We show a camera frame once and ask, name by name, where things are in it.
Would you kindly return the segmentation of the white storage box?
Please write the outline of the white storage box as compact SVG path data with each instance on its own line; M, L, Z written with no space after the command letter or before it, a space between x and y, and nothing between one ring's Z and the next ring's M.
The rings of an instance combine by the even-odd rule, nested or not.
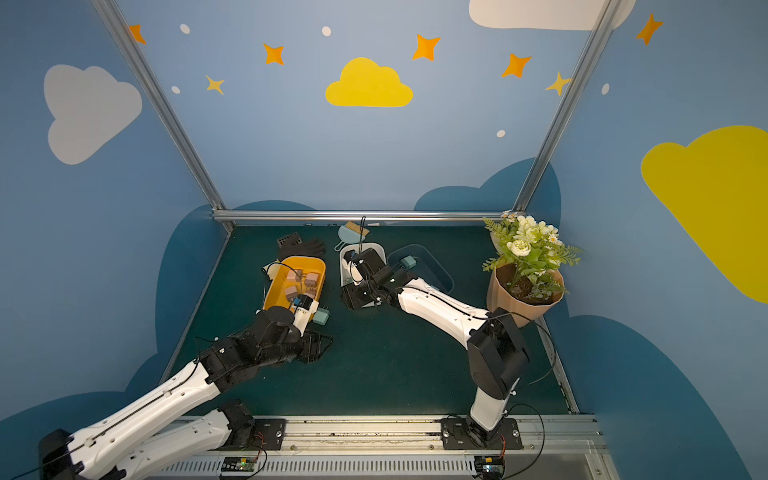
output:
M379 306L383 297L374 276L385 267L384 248L377 243L349 245L340 253L341 300L351 310Z

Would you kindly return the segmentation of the yellow storage box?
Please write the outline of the yellow storage box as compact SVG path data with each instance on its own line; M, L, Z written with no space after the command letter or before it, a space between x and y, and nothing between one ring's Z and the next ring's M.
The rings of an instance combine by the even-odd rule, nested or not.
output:
M291 308L294 300L301 295L308 296L315 301L320 299L326 278L326 264L323 260L313 257L294 256L289 257L282 262L278 262L281 264L281 268L273 281L268 279L262 306L263 310L267 310L272 306ZM303 271L303 278L300 283L289 282L286 280L286 274L290 269L300 269ZM307 288L304 285L304 276L309 272L317 272L320 274L319 284L314 289ZM289 286L296 286L299 291L299 295L291 302L288 302L283 294L284 290Z

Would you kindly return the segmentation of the aluminium frame rail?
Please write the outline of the aluminium frame rail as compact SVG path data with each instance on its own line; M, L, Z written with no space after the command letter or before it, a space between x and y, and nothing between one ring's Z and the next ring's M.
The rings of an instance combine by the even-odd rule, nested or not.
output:
M372 222L475 222L501 215L502 213L497 211L213 210L213 218L221 222L341 222L361 220L363 217Z

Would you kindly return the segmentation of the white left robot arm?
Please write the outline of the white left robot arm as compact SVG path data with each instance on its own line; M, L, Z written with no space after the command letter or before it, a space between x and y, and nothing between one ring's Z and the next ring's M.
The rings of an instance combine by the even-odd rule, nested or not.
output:
M309 315L275 306L219 338L179 372L114 414L73 433L57 429L38 444L42 479L143 479L206 450L266 447L252 414L230 400L201 419L169 426L266 367L319 360L332 345L308 328Z

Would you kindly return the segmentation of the transparent blue storage box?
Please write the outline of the transparent blue storage box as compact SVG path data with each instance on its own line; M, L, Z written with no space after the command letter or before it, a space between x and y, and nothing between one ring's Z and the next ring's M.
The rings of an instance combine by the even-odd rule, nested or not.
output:
M404 268L400 260L411 255L416 261L416 267L407 270L412 274L422 278L431 286L439 289L443 293L451 293L454 288L454 280L436 257L423 245L409 244L387 255L387 263L392 267Z

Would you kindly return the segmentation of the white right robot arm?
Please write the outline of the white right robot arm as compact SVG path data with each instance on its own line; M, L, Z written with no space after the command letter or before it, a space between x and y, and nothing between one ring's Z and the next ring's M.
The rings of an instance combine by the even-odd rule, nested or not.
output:
M512 314L465 304L408 268L386 264L373 248L347 249L340 254L340 263L351 276L341 293L349 309L390 304L427 321L465 348L477 387L467 425L483 438L494 435L531 363L527 342Z

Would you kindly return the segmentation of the black rubber glove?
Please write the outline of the black rubber glove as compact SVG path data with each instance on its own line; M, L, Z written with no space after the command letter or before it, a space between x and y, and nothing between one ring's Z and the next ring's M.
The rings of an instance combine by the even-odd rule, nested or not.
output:
M279 238L277 244L277 260L280 262L294 256L323 259L326 251L325 244L321 239L312 238L304 241L297 232Z

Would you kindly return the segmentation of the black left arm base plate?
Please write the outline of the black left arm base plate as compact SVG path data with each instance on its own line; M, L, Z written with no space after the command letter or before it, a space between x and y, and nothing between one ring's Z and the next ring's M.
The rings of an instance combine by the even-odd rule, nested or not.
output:
M283 444L286 426L286 419L274 417L227 421L225 427L229 436L214 450L256 451L263 448L268 452L278 451Z

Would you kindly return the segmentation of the artificial green white plant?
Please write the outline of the artificial green white plant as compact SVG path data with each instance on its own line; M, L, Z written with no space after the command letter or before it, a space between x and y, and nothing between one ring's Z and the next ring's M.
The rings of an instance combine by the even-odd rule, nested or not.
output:
M530 305L546 305L566 292L556 274L564 265L578 265L582 250L566 245L558 228L512 212L483 222L491 239L497 242L496 255L483 263L483 269L498 274L510 267L511 278L501 285L512 297Z

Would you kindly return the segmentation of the light blue dustpan brush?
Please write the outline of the light blue dustpan brush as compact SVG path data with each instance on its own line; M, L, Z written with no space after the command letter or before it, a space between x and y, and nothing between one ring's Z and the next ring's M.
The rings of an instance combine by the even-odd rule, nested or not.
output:
M348 245L360 244L367 237L369 230L354 222L347 222L338 229L339 242L335 245L334 250L340 252Z

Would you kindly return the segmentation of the pink ribbed flower pot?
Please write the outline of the pink ribbed flower pot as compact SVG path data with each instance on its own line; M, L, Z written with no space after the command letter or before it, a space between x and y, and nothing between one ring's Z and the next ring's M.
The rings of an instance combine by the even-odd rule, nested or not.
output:
M491 274L486 295L486 306L489 311L498 309L511 312L518 327L523 328L533 320L543 316L557 305L563 298L563 292L556 292L552 299L543 304L531 304L512 296L506 289L515 273L513 265L505 265Z

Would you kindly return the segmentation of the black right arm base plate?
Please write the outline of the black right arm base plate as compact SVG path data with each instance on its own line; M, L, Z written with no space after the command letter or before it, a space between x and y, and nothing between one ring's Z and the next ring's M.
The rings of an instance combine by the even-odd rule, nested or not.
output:
M523 442L518 423L503 418L492 430L486 431L471 418L449 415L440 421L440 438L445 450L522 450Z

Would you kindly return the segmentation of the pink plug cluster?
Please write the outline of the pink plug cluster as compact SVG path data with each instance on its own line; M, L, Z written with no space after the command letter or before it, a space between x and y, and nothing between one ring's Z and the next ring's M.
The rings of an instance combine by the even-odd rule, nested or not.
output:
M284 290L283 294L286 300L291 302L299 295L299 291L296 286L289 286Z

